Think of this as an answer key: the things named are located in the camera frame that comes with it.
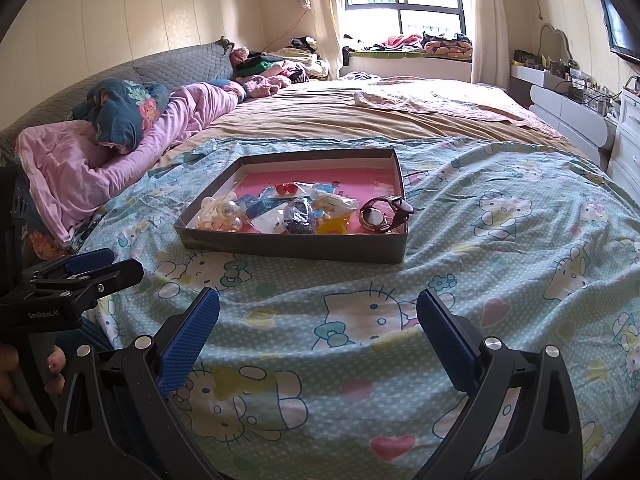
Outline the person's left hand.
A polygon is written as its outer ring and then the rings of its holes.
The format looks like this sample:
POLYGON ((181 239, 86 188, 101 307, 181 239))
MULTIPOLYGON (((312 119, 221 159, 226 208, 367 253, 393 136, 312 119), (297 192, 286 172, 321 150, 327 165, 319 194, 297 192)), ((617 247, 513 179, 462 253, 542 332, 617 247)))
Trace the person's left hand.
MULTIPOLYGON (((43 379, 41 387, 51 396, 59 396, 65 385, 65 378, 62 370, 66 365, 66 357, 59 346, 54 346, 51 353, 44 361, 47 369, 46 378, 43 379)), ((8 344, 1 345, 1 401, 9 408, 14 408, 18 412, 27 412, 27 399, 24 393, 18 390, 17 375, 21 374, 25 382, 29 378, 37 377, 41 379, 38 370, 33 373, 28 367, 21 364, 20 356, 15 348, 8 344)))

